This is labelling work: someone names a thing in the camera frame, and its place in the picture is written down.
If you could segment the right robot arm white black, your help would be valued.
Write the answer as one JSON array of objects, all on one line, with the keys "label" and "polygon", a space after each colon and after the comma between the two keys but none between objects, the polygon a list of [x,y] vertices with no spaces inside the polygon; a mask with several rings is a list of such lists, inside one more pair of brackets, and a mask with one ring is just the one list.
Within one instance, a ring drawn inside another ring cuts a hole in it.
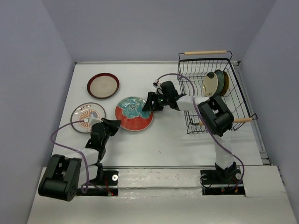
[{"label": "right robot arm white black", "polygon": [[231,129],[234,116],[218,95],[197,98],[178,94],[173,82],[155,83],[156,91],[149,92],[142,108],[144,112],[162,111],[165,106],[177,111],[191,111],[198,115],[214,140],[216,153],[214,176],[226,183],[236,171],[236,162],[231,152]]}]

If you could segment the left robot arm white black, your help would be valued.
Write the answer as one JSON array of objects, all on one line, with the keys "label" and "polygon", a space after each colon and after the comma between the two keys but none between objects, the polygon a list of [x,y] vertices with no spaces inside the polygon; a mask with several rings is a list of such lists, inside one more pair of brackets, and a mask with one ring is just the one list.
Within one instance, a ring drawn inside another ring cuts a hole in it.
[{"label": "left robot arm white black", "polygon": [[86,194],[89,186],[95,187],[103,179],[107,195],[114,196],[109,189],[107,177],[103,175],[100,161],[105,155],[108,139],[118,132],[121,121],[90,117],[82,120],[82,123],[88,123],[92,128],[86,146],[80,150],[68,147],[75,152],[73,156],[51,156],[38,186],[40,196],[69,202],[78,189]]}]

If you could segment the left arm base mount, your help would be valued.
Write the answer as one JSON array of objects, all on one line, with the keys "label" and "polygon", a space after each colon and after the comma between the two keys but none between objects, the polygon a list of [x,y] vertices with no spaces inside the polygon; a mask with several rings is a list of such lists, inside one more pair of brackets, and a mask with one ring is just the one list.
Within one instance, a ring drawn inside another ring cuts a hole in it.
[{"label": "left arm base mount", "polygon": [[118,170],[103,170],[90,180],[88,191],[83,194],[77,190],[77,196],[118,196]]}]

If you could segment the white orange sunburst plate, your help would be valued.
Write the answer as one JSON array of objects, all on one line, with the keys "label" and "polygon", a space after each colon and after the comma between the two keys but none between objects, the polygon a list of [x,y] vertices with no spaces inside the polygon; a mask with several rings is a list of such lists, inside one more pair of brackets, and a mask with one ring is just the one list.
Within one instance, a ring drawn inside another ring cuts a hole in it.
[{"label": "white orange sunburst plate", "polygon": [[97,103],[87,102],[77,106],[71,114],[71,126],[78,133],[90,133],[91,125],[84,120],[89,119],[91,114],[95,114],[98,119],[106,117],[105,109]]}]

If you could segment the cream small plate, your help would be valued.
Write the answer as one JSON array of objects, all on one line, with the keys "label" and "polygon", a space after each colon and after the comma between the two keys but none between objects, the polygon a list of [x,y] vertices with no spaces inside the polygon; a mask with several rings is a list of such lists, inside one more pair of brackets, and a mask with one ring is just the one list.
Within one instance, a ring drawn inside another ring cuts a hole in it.
[{"label": "cream small plate", "polygon": [[218,78],[214,72],[209,72],[205,76],[202,88],[205,97],[211,97],[217,92]]}]

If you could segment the red teal floral plate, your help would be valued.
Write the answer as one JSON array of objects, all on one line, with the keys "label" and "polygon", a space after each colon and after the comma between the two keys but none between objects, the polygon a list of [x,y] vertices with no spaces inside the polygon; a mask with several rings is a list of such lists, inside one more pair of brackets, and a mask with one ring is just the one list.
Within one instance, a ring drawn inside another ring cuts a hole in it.
[{"label": "red teal floral plate", "polygon": [[142,131],[153,121],[153,112],[143,112],[146,101],[140,97],[122,99],[115,108],[115,117],[128,131]]}]

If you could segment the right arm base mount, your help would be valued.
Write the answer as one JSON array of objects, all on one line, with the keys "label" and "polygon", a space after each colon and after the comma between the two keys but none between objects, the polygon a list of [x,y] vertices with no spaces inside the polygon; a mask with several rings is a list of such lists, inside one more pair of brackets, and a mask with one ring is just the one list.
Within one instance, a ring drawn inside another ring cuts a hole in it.
[{"label": "right arm base mount", "polygon": [[245,195],[243,181],[239,183],[241,171],[237,169],[230,177],[221,180],[214,169],[200,171],[199,182],[204,196]]}]

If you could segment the blue green floral plate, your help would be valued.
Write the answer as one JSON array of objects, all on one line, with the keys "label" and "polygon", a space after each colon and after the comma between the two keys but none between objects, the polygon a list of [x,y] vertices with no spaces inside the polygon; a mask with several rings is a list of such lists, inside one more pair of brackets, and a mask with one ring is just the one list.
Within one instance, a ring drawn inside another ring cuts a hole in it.
[{"label": "blue green floral plate", "polygon": [[224,73],[221,70],[216,70],[215,74],[217,76],[218,79],[218,86],[217,86],[217,90],[216,90],[216,95],[220,95],[221,91],[224,88],[224,84],[225,84],[225,78],[224,78]]}]

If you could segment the red rimmed cream plate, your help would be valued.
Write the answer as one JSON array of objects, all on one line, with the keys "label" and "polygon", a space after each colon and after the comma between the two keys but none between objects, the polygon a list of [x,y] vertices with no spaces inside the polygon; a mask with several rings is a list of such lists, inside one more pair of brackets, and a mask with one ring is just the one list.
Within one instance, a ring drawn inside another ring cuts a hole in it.
[{"label": "red rimmed cream plate", "polygon": [[91,77],[87,83],[87,92],[97,99],[113,96],[119,89],[119,79],[111,73],[100,73]]}]

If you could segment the yellow patterned plate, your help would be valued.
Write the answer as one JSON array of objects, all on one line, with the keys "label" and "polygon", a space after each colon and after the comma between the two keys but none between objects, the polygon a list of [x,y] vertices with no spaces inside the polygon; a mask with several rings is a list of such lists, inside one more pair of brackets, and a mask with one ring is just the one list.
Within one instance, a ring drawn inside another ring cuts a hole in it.
[{"label": "yellow patterned plate", "polygon": [[223,75],[224,75],[224,87],[220,93],[221,96],[224,96],[227,93],[230,84],[229,75],[227,74],[227,72],[223,71]]}]

